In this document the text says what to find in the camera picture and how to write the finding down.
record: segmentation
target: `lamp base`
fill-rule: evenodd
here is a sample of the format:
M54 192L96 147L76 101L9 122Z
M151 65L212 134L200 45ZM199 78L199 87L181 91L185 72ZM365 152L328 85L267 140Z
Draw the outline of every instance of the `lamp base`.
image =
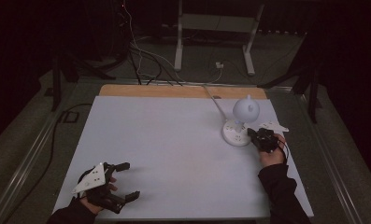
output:
M236 127L241 125L241 131L238 133ZM222 136L225 141L235 147L243 147L250 143L251 138L247 134L247 129L243 123L236 123L234 120L228 120L225 122L222 128Z

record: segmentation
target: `human hand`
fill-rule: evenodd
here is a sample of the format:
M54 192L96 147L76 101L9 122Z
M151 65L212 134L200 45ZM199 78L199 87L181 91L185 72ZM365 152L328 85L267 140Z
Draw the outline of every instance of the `human hand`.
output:
M113 184L110 184L110 183L115 183L116 182L116 178L114 177L111 177L109 179L109 184L107 185L108 189L109 190L113 190L113 191L116 191L118 188L116 186L114 186ZM88 200L87 200L87 197L82 197L80 199L80 202L85 206L87 207L91 212L93 212L94 214L98 214L99 212L101 212L104 208L103 207L100 207L100 206L97 206L97 205L94 205L92 203L89 203Z
M284 145L285 145L284 137L278 133L275 133L274 136L278 138L278 146L281 148L284 148ZM260 151L260 162L263 167L283 163L284 153L279 148L276 148L271 153Z

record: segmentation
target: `white tabletop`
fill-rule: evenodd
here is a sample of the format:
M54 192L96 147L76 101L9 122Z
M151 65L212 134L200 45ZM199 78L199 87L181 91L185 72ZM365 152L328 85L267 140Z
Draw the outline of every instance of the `white tabletop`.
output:
M217 100L230 119L236 100ZM261 114L254 130L277 121L269 100L257 100ZM97 96L69 166L54 211L68 206L72 189L99 162L130 162L114 173L119 190L140 197L120 214L99 219L174 220L269 217L268 199L258 179L261 170L253 144L232 147L221 136L222 118L210 99ZM289 158L295 195L313 216L305 189Z

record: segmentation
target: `white lamp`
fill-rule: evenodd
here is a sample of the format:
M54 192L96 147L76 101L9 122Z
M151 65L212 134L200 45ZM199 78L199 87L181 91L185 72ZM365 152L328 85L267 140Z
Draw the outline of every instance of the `white lamp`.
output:
M222 135L230 145L243 147L251 140L247 135L244 123L254 122L259 116L260 107L255 100L251 99L250 95L247 95L247 98L240 99L235 103L233 113L235 119L225 122L222 128Z

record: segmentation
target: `black sleeve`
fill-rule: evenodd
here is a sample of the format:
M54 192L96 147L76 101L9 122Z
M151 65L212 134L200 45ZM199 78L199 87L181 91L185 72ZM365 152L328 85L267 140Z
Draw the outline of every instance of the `black sleeve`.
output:
M93 224L95 217L78 199L73 198L68 207L55 211L47 224Z
M310 223L301 204L294 195L296 182L287 177L288 166L276 164L263 168L258 174L271 202L271 224Z

